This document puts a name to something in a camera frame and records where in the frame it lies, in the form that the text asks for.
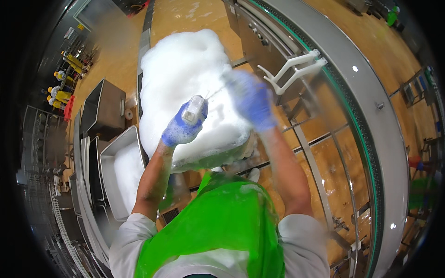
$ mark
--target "white plastic bracket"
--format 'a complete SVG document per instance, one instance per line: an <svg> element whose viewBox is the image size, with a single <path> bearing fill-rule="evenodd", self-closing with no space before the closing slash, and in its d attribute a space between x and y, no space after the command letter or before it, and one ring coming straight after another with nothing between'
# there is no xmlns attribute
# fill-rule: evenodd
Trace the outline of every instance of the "white plastic bracket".
<svg viewBox="0 0 445 278"><path fill-rule="evenodd" d="M276 76L273 76L268 70L263 68L261 65L258 65L258 68L261 69L262 71L264 71L264 73L267 75L267 76L264 76L264 79L269 81L270 84L274 87L275 93L277 95L282 95L286 91L286 89L289 88L289 86L292 85L292 83L294 83L295 80L297 80L298 78L300 78L303 75L308 74L308 73L317 73L323 66L325 66L328 63L328 61L325 58L321 58L318 61L316 61L314 64L297 70L291 76L291 78L289 78L289 80L283 85L283 87L279 87L277 85L277 82L284 75L284 73L290 67L295 66L297 64L303 64L303 63L310 62L310 61L314 60L316 57L318 57L319 55L320 55L320 51L318 51L317 49L314 49L306 55L301 55L301 56L298 56L295 58L291 58L286 61L286 63L278 71Z"/></svg>

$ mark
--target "worker in green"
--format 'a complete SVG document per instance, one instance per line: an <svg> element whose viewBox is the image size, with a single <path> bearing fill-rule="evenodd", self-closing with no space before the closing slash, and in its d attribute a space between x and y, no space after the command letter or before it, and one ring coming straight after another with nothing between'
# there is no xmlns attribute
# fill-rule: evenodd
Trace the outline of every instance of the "worker in green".
<svg viewBox="0 0 445 278"><path fill-rule="evenodd" d="M139 182L131 215L109 251L114 277L329 277L326 238L313 218L307 178L271 112L271 91L244 71L224 74L232 102L260 135L284 206L279 221L267 191L239 176L208 172L197 197L161 231L156 214L178 144L192 142L207 117L189 124L183 104L163 132Z"/></svg>
<svg viewBox="0 0 445 278"><path fill-rule="evenodd" d="M392 8L392 11L390 11L388 13L388 17L386 19L386 23L388 24L388 26L392 26L394 24L394 22L396 22L397 20L397 15L400 13L400 8L397 6L394 6Z"/></svg>

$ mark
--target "blue glove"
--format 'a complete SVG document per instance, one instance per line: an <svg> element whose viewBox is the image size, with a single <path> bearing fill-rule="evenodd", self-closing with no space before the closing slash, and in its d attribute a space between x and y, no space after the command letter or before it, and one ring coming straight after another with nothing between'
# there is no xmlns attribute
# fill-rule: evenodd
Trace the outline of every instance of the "blue glove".
<svg viewBox="0 0 445 278"><path fill-rule="evenodd" d="M189 108L190 104L191 100L181 106L162 133L161 140L166 146L175 147L179 144L190 143L202 130L202 123L207 118L209 103L207 100L204 101L200 111L197 112L198 120L194 124L182 119L182 112Z"/></svg>
<svg viewBox="0 0 445 278"><path fill-rule="evenodd" d="M257 132L277 125L271 110L272 91L264 82L243 70L232 70L224 73L222 77L236 110Z"/></svg>

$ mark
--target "foam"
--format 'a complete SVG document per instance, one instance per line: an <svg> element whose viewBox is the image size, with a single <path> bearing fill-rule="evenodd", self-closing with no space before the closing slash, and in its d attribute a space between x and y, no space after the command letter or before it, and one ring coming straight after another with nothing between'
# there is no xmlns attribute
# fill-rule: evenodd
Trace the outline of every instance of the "foam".
<svg viewBox="0 0 445 278"><path fill-rule="evenodd" d="M141 60L143 70L139 133L152 157L161 134L193 95L209 99L209 112L196 139L179 145L173 162L205 157L244 143L250 124L237 114L221 74L232 70L218 36L209 29L175 33L160 40Z"/></svg>
<svg viewBox="0 0 445 278"><path fill-rule="evenodd" d="M138 142L134 142L116 153L114 171L117 187L121 192L128 215L130 215L136 203L139 180L144 173Z"/></svg>

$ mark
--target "yellow protective suit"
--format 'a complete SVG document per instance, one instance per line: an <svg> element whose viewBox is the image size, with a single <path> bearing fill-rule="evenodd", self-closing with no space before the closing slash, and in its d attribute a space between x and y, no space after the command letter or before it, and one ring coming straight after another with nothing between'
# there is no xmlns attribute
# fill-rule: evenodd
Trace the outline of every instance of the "yellow protective suit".
<svg viewBox="0 0 445 278"><path fill-rule="evenodd" d="M69 93L69 92L58 91L56 94L56 99L63 103L68 103L70 97L71 97L71 93Z"/></svg>
<svg viewBox="0 0 445 278"><path fill-rule="evenodd" d="M62 55L65 57L64 60L68 62L68 64L78 73L82 73L82 62L76 59L70 53L66 53L62 51Z"/></svg>
<svg viewBox="0 0 445 278"><path fill-rule="evenodd" d="M65 105L61 101L54 101L53 106L58 109L65 110Z"/></svg>
<svg viewBox="0 0 445 278"><path fill-rule="evenodd" d="M54 77L58 80L58 81L62 81L63 77L65 75L65 72L63 70L60 70L58 72L54 72ZM73 82L73 79L69 76L66 77L66 80Z"/></svg>

